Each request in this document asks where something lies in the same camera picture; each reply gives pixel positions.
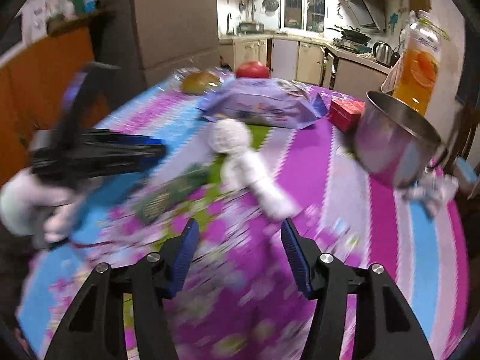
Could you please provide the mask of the white gloved left hand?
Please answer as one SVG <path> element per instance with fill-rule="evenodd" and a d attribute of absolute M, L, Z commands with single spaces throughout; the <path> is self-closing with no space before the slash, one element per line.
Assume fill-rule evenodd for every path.
<path fill-rule="evenodd" d="M 78 189 L 52 186 L 25 168 L 1 187 L 1 222 L 15 236 L 32 236 L 37 245 L 54 244 L 69 237 L 78 210 L 98 186 L 85 180 Z"/>

